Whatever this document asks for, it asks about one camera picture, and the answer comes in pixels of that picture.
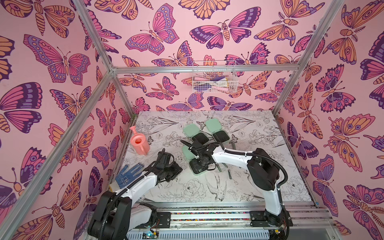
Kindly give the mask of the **green nail clipper case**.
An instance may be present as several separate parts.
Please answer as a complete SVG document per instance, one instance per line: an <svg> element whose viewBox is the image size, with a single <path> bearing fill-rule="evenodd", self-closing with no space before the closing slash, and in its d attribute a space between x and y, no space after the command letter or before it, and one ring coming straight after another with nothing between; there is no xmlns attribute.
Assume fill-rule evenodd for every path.
<svg viewBox="0 0 384 240"><path fill-rule="evenodd" d="M216 162L212 157L213 151L210 148L193 149L191 152L189 147L183 146L182 151L195 175L212 171L216 168Z"/></svg>

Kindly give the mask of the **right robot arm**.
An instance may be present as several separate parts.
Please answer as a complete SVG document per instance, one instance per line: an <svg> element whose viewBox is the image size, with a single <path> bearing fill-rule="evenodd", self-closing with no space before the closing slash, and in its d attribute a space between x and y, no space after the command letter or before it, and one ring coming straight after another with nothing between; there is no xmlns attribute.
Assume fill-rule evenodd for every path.
<svg viewBox="0 0 384 240"><path fill-rule="evenodd" d="M245 169L254 185L262 190L266 212L274 216L282 213L284 203L281 186L288 181L288 173L265 150L261 148L255 151L233 150L217 142L202 145L198 141L189 143L181 140L181 143L193 156L189 165L194 174L208 171L209 166L213 164L226 164Z"/></svg>

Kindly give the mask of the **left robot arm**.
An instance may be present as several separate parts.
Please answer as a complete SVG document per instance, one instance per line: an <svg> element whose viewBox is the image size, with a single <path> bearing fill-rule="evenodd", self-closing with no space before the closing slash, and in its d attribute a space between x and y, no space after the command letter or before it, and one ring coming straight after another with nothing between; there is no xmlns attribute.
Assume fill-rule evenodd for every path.
<svg viewBox="0 0 384 240"><path fill-rule="evenodd" d="M157 227L162 222L157 208L148 203L139 204L138 200L160 183L171 182L182 171L174 156L162 149L136 180L115 192L102 194L87 234L98 240L126 240L134 228Z"/></svg>

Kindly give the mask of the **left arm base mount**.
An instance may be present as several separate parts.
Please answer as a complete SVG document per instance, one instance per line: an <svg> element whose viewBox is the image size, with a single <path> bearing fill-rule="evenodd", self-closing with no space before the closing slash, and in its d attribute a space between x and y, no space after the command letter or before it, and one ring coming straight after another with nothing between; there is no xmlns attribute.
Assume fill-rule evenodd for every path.
<svg viewBox="0 0 384 240"><path fill-rule="evenodd" d="M151 213L149 220L140 225L134 227L134 229L169 229L171 226L171 213L170 212L159 212Z"/></svg>

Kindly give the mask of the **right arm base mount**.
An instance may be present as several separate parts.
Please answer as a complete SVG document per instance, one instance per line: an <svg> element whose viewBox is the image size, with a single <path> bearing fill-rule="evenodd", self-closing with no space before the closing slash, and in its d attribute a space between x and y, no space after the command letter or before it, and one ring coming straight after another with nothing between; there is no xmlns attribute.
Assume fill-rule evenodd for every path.
<svg viewBox="0 0 384 240"><path fill-rule="evenodd" d="M293 222L290 214L282 209L281 213L276 216L265 211L250 211L250 225L252 227L270 227L275 229L284 229L285 227L292 227Z"/></svg>

